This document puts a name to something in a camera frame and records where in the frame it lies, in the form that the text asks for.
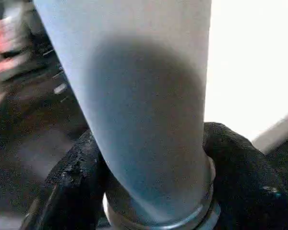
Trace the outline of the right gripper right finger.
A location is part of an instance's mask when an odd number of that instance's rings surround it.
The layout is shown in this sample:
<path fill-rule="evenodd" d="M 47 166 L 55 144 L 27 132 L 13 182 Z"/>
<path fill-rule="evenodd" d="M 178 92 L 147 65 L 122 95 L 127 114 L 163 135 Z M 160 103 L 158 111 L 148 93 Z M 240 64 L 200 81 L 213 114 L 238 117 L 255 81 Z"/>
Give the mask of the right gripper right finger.
<path fill-rule="evenodd" d="M 204 124 L 203 148 L 214 161 L 218 230 L 288 230 L 288 191 L 265 156 L 221 123 Z"/>

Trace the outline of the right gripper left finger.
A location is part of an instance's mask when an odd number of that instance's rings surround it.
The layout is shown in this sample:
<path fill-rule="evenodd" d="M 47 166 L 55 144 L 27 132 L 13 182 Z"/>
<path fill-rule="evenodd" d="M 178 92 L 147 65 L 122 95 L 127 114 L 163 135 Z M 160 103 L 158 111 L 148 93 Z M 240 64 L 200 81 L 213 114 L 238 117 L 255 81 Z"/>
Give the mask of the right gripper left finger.
<path fill-rule="evenodd" d="M 110 171 L 85 131 L 52 168 L 22 221 L 23 230 L 96 230 Z"/>

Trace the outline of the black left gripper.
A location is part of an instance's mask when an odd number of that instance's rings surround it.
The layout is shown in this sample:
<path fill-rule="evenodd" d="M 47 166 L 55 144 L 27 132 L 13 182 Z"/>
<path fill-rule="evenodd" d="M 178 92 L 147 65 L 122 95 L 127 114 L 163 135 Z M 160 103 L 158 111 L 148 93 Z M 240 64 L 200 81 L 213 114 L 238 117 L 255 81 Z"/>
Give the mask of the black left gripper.
<path fill-rule="evenodd" d="M 24 13 L 24 22 L 33 54 L 30 62 L 33 69 L 21 77 L 19 101 L 65 101 L 71 97 L 70 85 L 35 7 Z"/>

